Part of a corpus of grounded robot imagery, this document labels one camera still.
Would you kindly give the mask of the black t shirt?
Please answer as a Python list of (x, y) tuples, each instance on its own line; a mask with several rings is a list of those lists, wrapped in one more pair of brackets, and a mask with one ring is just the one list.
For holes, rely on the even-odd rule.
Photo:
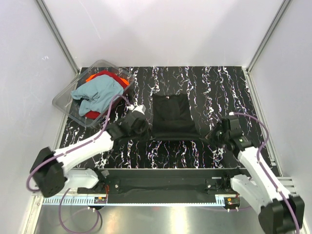
[(186, 94), (160, 96), (152, 95), (153, 123), (152, 137), (161, 141), (207, 140), (199, 134), (192, 120)]

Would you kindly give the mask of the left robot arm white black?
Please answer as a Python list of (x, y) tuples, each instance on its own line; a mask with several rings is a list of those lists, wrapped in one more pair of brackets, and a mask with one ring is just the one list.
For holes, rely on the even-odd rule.
[(81, 142), (54, 151), (45, 147), (39, 151), (30, 169), (27, 189), (41, 192), (45, 198), (73, 188), (100, 193), (105, 190), (106, 176), (98, 169), (80, 171), (74, 167), (99, 153), (110, 151), (124, 140), (142, 137), (146, 131), (145, 115), (134, 110)]

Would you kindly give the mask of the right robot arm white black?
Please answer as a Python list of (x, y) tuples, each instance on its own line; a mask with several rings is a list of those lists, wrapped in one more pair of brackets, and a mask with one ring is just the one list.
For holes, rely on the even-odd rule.
[(240, 113), (231, 113), (205, 136), (208, 142), (226, 146), (227, 150), (243, 164), (249, 175), (240, 172), (226, 172), (217, 182), (207, 183), (208, 192), (222, 190), (242, 196), (257, 213), (259, 224), (266, 234), (298, 234), (303, 226), (305, 203), (300, 196), (294, 196), (275, 176), (261, 155), (268, 141), (257, 147), (244, 135)]

